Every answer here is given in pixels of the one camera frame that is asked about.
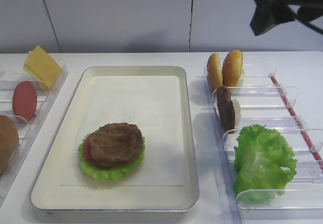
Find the white tray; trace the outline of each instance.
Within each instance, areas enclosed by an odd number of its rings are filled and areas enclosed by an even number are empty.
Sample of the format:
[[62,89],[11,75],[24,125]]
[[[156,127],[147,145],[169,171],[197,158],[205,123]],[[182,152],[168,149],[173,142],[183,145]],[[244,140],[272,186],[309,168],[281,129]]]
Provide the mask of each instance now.
[[[118,183],[79,168],[82,139],[108,123],[136,124],[140,168]],[[179,67],[93,67],[77,87],[31,193],[39,210],[187,211],[199,196],[186,74]]]

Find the partially assembled burger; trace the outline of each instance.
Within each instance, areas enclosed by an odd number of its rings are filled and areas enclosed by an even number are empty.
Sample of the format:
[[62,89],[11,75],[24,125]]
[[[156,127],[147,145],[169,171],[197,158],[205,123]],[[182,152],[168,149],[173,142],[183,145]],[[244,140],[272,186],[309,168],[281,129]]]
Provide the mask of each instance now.
[[120,180],[143,160],[144,137],[136,125],[112,123],[88,134],[78,148],[81,168],[94,179]]

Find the brown patty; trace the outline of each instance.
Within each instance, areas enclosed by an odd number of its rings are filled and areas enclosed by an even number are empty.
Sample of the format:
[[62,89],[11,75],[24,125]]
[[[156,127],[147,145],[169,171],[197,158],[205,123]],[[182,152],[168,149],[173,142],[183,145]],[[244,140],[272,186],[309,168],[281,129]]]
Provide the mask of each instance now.
[[101,167],[127,165],[139,157],[142,135],[133,124],[107,124],[92,134],[90,149],[90,156]]

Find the yellow cheese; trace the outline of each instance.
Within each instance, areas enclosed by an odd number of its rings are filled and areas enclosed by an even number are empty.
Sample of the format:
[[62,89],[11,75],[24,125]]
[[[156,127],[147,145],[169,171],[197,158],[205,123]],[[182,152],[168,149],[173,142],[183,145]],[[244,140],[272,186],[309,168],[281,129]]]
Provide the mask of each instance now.
[[[29,52],[23,69],[36,79],[43,81],[50,89],[53,88],[62,68],[40,46]],[[48,91],[46,85],[40,82],[41,88]]]

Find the lettuce leaf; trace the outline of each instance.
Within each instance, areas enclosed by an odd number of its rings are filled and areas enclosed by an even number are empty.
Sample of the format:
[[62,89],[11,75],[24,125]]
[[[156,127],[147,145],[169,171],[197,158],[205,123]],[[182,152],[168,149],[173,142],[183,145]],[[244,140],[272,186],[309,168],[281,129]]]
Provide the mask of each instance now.
[[81,165],[82,171],[94,179],[114,180],[114,181],[121,180],[126,175],[126,173],[131,172],[133,169],[135,169],[137,166],[139,166],[141,164],[141,162],[143,161],[144,152],[145,152],[145,138],[144,137],[142,138],[141,154],[139,155],[139,157],[136,160],[131,162],[129,165],[114,167],[114,168],[108,169],[108,170],[100,169],[96,166],[93,166],[91,163],[89,163],[85,159],[85,157],[83,155],[83,144],[89,135],[90,134],[85,136],[85,138],[83,139],[83,143],[78,147],[78,156],[80,158],[80,165]]
[[[246,190],[284,189],[296,175],[296,159],[286,139],[277,131],[261,125],[242,128],[235,147],[234,183],[236,195]],[[261,203],[282,191],[250,191],[239,201]]]

